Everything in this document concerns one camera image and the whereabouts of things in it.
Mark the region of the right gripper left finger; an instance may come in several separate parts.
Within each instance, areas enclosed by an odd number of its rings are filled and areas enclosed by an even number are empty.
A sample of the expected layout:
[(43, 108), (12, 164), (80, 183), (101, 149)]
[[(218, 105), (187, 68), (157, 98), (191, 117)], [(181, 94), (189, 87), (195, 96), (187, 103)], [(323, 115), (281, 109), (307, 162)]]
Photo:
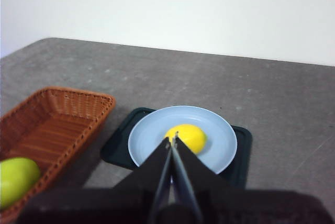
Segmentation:
[(112, 220), (119, 223), (155, 223), (167, 202), (172, 148), (168, 138), (136, 170), (113, 187)]

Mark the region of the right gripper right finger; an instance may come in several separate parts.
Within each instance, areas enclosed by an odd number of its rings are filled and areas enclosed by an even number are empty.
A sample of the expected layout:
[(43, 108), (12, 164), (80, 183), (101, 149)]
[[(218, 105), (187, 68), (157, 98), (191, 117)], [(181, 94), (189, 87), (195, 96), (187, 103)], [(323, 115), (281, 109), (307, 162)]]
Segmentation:
[(173, 182), (177, 202), (187, 207), (196, 223), (218, 223), (213, 196), (228, 182), (210, 170), (179, 139), (173, 138)]

